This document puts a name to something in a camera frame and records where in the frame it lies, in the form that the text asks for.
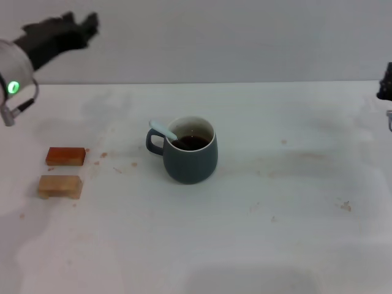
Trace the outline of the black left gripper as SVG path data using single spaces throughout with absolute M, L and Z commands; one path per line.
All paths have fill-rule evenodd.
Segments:
M 14 41 L 28 56 L 33 70 L 37 71 L 64 52 L 81 50 L 97 35 L 99 18 L 90 13 L 81 23 L 76 23 L 73 12 L 61 18 L 49 18 L 23 27 L 24 35 Z

